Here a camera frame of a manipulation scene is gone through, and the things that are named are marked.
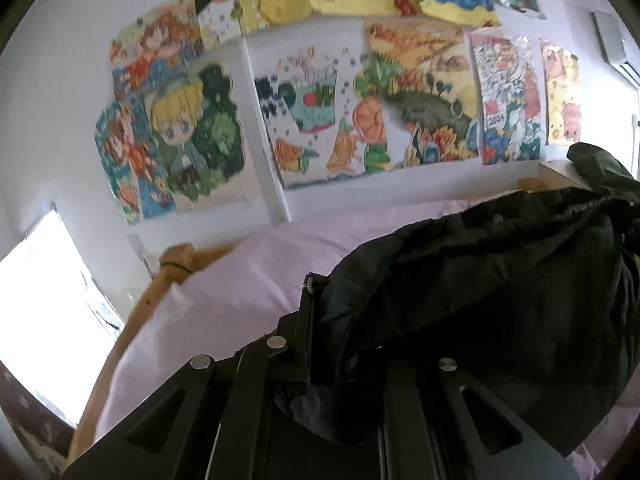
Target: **pink blanket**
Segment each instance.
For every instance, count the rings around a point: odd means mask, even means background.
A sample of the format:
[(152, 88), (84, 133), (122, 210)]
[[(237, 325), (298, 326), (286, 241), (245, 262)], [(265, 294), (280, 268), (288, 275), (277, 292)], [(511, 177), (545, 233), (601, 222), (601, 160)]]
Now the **pink blanket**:
[[(471, 205), (443, 201), (386, 206), (283, 224), (247, 238), (165, 295), (118, 363), (96, 440), (194, 355), (225, 359), (271, 332), (280, 316), (298, 309), (308, 272), (329, 274), (368, 240)], [(639, 373), (636, 379), (623, 404), (570, 456), (583, 480), (593, 478), (612, 456), (640, 412)]]

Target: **blonde anime character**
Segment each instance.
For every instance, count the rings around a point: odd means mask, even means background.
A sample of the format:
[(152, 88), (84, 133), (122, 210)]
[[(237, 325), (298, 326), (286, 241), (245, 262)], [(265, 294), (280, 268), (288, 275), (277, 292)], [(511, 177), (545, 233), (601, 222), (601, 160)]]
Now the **blonde anime character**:
[(183, 82), (156, 99), (149, 113), (151, 127), (170, 149), (165, 165), (168, 163), (166, 168), (180, 191), (189, 182), (200, 187), (199, 172), (207, 167), (204, 157), (191, 140), (204, 113), (202, 88), (203, 83), (199, 78)]

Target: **screw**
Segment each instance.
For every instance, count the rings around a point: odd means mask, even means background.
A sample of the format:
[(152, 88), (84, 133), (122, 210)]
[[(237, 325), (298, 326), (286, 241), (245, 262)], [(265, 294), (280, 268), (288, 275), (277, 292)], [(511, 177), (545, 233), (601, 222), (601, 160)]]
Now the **screw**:
[(438, 366), (443, 372), (453, 372), (458, 368), (458, 364), (450, 357), (443, 357), (438, 361)]
[(287, 344), (287, 340), (284, 339), (281, 335), (272, 335), (267, 339), (267, 346), (269, 348), (273, 348), (277, 350), (278, 348), (284, 348)]
[(191, 368), (196, 370), (204, 370), (204, 368), (208, 368), (211, 364), (211, 357), (208, 355), (196, 355), (196, 357), (192, 358), (189, 361)]

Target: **wooden bed frame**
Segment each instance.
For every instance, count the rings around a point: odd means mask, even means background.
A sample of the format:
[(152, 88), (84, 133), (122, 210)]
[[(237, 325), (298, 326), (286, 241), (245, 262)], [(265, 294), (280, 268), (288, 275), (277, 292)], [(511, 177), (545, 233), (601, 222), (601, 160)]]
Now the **wooden bed frame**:
[(217, 259), (231, 252), (238, 243), (238, 241), (228, 242), (202, 251), (197, 251), (191, 244), (183, 244), (167, 249), (160, 257), (160, 270), (131, 311), (120, 337), (104, 362), (97, 381), (95, 381), (94, 389), (89, 396), (89, 401), (82, 412), (78, 428), (71, 441), (68, 463), (82, 455), (94, 442), (95, 428), (107, 401), (111, 378), (116, 366), (133, 338), (156, 311), (158, 304), (172, 284), (182, 283), (194, 272), (205, 269)]
[[(518, 188), (528, 191), (587, 187), (570, 164), (541, 163), (538, 178), (524, 178)], [(191, 244), (169, 248), (160, 258), (160, 270), (131, 312), (127, 323), (102, 367), (94, 384), (87, 406), (71, 441), (68, 463), (76, 460), (94, 442), (98, 419), (109, 394), (113, 373), (133, 338), (151, 318), (160, 301), (173, 283), (182, 283), (194, 272), (231, 252), (240, 240), (228, 242), (206, 250), (196, 250)], [(596, 480), (631, 480), (640, 471), (640, 417), (618, 452), (601, 471)]]

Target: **bright window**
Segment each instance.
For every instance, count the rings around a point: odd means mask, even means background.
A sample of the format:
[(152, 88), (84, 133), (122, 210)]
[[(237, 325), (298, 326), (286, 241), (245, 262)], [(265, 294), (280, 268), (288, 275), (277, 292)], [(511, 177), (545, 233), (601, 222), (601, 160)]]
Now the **bright window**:
[(73, 425), (121, 328), (56, 211), (0, 262), (0, 360)]

